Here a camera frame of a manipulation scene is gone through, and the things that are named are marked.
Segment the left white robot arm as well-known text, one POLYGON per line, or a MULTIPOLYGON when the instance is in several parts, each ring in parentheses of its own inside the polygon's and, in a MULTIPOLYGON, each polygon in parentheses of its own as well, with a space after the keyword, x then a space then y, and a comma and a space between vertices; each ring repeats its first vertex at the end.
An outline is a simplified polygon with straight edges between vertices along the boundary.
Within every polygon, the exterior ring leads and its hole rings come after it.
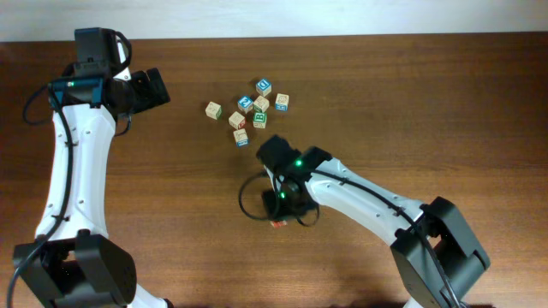
POLYGON ((116 120, 170 101, 159 71, 86 72, 51 81, 56 141, 45 211, 14 249, 15 279, 44 307, 170 307, 137 282, 133 257, 109 239, 104 190, 116 120))

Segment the green B block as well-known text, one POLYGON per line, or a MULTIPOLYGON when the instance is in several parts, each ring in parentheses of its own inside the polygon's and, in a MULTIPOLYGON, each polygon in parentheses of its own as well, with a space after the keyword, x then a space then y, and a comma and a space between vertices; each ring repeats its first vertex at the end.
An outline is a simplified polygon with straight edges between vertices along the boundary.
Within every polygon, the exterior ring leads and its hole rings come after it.
POLYGON ((266 128, 267 114, 263 112, 255 112, 253 115, 253 126, 255 128, 266 128))

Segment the wooden block blue J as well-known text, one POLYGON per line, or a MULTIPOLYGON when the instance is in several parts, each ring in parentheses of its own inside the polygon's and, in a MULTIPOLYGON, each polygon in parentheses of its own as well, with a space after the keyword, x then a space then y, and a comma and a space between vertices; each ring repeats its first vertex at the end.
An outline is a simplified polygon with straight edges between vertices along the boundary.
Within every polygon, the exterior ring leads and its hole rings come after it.
POLYGON ((247 136, 247 131, 245 128, 235 130, 233 132, 235 143, 238 147, 243 147, 244 145, 249 144, 249 138, 247 136))

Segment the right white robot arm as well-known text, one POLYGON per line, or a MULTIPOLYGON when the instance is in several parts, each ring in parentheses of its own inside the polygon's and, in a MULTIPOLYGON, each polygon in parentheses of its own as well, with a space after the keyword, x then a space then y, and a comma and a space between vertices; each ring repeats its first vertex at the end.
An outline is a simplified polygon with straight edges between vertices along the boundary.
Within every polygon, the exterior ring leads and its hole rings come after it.
POLYGON ((305 152, 282 140, 257 152, 271 179, 265 209, 273 222, 326 206, 379 237, 389 248, 411 298, 408 307, 463 307, 491 262, 449 200, 430 204, 390 192, 347 169, 317 147, 305 152))

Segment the wooden block red side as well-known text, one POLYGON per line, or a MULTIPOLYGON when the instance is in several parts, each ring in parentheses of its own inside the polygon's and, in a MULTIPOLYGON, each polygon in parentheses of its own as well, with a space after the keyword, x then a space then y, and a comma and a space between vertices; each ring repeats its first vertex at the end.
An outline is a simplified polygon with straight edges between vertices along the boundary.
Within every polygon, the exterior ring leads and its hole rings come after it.
POLYGON ((243 129, 246 124, 246 117, 242 115, 241 113, 235 111, 230 117, 229 117, 229 124, 231 127, 233 127, 235 130, 243 129))

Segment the red Y block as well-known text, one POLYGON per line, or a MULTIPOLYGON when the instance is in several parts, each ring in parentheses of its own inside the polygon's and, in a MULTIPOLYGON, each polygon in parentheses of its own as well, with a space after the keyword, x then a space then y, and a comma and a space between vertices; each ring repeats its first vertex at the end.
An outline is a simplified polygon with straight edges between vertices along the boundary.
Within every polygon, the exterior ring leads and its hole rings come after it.
POLYGON ((287 226, 288 223, 286 221, 270 221, 270 225, 274 228, 281 228, 287 226))

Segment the wooden block green side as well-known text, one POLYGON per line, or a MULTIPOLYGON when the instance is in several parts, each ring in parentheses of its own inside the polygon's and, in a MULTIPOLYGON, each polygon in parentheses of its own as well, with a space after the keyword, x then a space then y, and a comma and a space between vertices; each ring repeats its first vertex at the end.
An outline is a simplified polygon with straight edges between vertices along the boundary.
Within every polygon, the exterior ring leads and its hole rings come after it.
POLYGON ((222 112, 222 106, 215 102, 210 102, 205 108, 206 115, 214 120, 218 120, 221 117, 222 112))

